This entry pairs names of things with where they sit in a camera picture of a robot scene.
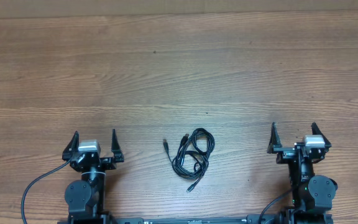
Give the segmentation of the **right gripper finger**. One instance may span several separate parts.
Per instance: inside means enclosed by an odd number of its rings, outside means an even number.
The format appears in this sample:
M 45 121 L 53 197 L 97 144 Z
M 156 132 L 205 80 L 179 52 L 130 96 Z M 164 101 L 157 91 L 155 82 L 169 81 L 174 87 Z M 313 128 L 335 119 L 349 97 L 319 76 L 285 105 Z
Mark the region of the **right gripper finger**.
M 270 132 L 270 141 L 267 148 L 267 153 L 277 153 L 282 148 L 282 144 L 277 132 L 276 122 L 272 123 Z
M 318 128 L 318 125 L 317 125 L 315 122 L 313 122 L 313 123 L 311 124 L 311 130 L 312 130 L 313 135 L 320 135 L 320 136 L 323 138 L 325 148 L 330 148 L 330 147 L 331 147 L 330 141 L 329 141 L 329 140 L 326 138 L 326 136 L 320 131 L 320 129 Z

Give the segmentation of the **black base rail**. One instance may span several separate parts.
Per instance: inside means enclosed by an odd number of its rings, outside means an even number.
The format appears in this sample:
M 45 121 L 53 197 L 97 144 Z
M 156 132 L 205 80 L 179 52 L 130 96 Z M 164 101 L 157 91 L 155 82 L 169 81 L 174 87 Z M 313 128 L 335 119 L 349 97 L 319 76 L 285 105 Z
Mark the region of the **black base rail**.
M 118 224 L 258 224 L 258 214 L 246 217 L 219 217 L 219 218 L 116 218 Z

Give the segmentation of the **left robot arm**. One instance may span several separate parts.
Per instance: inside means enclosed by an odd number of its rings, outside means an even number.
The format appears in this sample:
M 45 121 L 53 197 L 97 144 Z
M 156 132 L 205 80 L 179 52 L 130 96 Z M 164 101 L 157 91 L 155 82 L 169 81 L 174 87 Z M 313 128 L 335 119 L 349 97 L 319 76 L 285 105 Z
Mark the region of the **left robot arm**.
M 111 157 L 102 157 L 99 141 L 80 141 L 78 132 L 63 150 L 62 159 L 81 174 L 81 179 L 70 183 L 65 190 L 67 223 L 117 223 L 112 213 L 104 208 L 106 171 L 124 162 L 115 129 L 112 130 L 111 152 Z

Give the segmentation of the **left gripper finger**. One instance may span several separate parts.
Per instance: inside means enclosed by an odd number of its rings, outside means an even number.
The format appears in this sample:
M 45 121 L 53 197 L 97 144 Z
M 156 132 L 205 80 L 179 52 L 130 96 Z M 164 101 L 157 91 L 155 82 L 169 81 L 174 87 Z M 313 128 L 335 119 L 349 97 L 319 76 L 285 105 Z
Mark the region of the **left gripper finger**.
M 79 144 L 79 133 L 78 133 L 78 131 L 75 131 L 71 141 L 68 143 L 66 148 L 63 150 L 62 155 L 63 156 L 71 156 L 74 152 L 76 152 L 78 150 L 78 144 Z
M 114 154 L 114 157 L 124 157 L 117 139 L 117 134 L 115 129 L 112 129 L 111 152 Z

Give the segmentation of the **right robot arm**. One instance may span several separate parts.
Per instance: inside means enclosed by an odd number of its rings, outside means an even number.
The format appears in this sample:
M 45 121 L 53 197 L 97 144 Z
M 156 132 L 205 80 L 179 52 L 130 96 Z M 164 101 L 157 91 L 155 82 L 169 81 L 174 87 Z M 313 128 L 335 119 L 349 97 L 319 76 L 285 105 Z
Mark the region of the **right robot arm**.
M 276 154 L 276 163 L 286 164 L 291 188 L 271 201 L 259 215 L 259 223 L 332 223 L 326 212 L 332 209 L 338 189 L 337 183 L 324 175 L 316 175 L 313 165 L 321 162 L 332 144 L 316 123 L 311 124 L 312 133 L 291 147 L 283 147 L 272 123 L 267 153 Z M 292 206 L 282 208 L 273 218 L 265 217 L 266 211 L 275 203 L 292 195 Z

